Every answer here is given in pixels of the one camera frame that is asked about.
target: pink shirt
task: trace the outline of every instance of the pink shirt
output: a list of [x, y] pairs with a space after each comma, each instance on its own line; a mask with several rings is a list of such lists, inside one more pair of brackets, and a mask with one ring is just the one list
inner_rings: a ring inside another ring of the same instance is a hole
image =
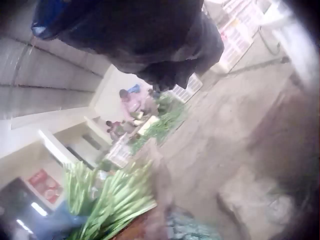
[[148, 96], [148, 90], [145, 86], [140, 84], [140, 92], [129, 93], [129, 96], [130, 100], [128, 102], [121, 100], [121, 105], [125, 119], [129, 122], [133, 122], [134, 118], [130, 115], [130, 113], [139, 112], [144, 109], [146, 98]]

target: vegetable pile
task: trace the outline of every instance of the vegetable pile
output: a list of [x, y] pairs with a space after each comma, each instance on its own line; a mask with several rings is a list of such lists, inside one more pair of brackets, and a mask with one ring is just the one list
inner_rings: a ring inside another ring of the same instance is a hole
[[98, 169], [91, 171], [82, 162], [66, 165], [66, 192], [69, 210], [88, 215], [86, 224], [67, 240], [109, 240], [134, 218], [156, 206], [149, 185], [149, 167], [132, 164], [117, 170], [96, 188]]

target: white wall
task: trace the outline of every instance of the white wall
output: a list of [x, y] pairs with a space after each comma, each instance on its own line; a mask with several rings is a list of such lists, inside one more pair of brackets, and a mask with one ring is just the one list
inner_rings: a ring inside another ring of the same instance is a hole
[[[88, 127], [83, 123], [56, 133], [55, 137], [64, 145], [69, 145], [87, 131]], [[55, 209], [64, 200], [63, 195], [57, 199], [55, 204], [51, 204], [28, 183], [28, 179], [40, 169], [44, 169], [49, 176], [64, 187], [62, 167], [50, 156], [41, 140], [38, 140], [0, 159], [0, 189], [20, 177], [44, 204]]]
[[2, 157], [39, 140], [38, 129], [47, 129], [54, 134], [85, 122], [84, 116], [98, 117], [93, 109], [84, 107], [0, 121], [0, 163]]
[[96, 110], [104, 121], [122, 121], [124, 116], [121, 111], [119, 91], [121, 89], [129, 89], [135, 84], [148, 85], [136, 75], [122, 73], [115, 66], [111, 65], [98, 87], [90, 106]]
[[49, 156], [44, 146], [40, 142], [37, 142], [1, 158], [0, 189], [15, 178], [20, 177], [44, 204], [51, 209], [55, 209], [64, 200], [63, 194], [57, 199], [55, 204], [51, 204], [28, 183], [28, 179], [40, 169], [44, 169], [49, 176], [63, 187], [62, 167]]

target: dark clothing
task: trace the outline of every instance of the dark clothing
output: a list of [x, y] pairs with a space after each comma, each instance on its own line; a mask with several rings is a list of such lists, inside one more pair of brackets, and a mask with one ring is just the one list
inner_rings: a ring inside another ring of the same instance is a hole
[[103, 54], [120, 71], [163, 91], [186, 87], [197, 65], [220, 59], [223, 43], [202, 5], [203, 0], [41, 0], [32, 31]]

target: hose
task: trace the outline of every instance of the hose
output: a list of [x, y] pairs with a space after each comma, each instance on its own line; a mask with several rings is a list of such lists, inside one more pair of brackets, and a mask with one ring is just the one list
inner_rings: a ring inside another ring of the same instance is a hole
[[262, 42], [264, 43], [264, 45], [266, 46], [266, 49], [269, 51], [269, 53], [271, 53], [273, 56], [276, 56], [279, 54], [280, 52], [280, 43], [277, 44], [277, 50], [276, 52], [273, 52], [270, 48], [270, 46], [267, 44], [267, 41], [265, 40], [265, 38], [263, 37], [262, 35], [262, 32], [261, 32], [261, 26], [258, 28], [258, 33], [262, 39]]

